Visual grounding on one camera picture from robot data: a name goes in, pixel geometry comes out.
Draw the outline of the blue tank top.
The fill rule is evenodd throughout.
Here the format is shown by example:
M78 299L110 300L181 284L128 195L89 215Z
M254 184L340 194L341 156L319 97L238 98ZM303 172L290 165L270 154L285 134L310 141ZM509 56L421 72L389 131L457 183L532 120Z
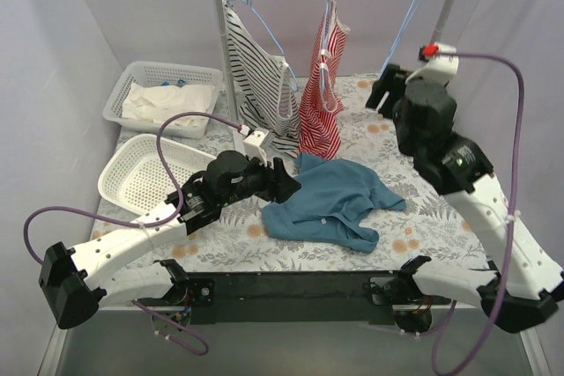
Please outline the blue tank top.
M406 209L403 197L356 162L303 152L295 165L301 188L285 202L262 208L263 224L274 239L329 243L370 254L379 234L361 221L374 210Z

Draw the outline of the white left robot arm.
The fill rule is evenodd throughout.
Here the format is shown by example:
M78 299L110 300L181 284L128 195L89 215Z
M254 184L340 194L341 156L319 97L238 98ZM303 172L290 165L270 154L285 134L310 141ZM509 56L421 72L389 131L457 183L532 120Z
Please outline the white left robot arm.
M200 292L204 280L190 281L176 261L156 261L141 269L130 268L130 263L217 221L226 206L251 196L282 203L300 187L280 158L263 164L237 151L223 151L129 227L74 247L61 242L49 247L39 286L57 326L75 328L102 307L131 300L209 305Z

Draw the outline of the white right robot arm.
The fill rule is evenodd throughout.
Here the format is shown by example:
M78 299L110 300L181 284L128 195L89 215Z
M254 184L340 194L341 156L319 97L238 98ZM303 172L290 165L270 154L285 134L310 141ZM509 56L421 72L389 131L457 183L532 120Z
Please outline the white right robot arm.
M489 269L463 269L419 255L370 291L376 304L452 299L490 315L498 295L498 328L519 333L546 322L563 300L563 268L543 251L508 199L485 153L453 129L456 101L442 82L413 77L389 64L366 106L391 119L399 151L468 223L488 255Z

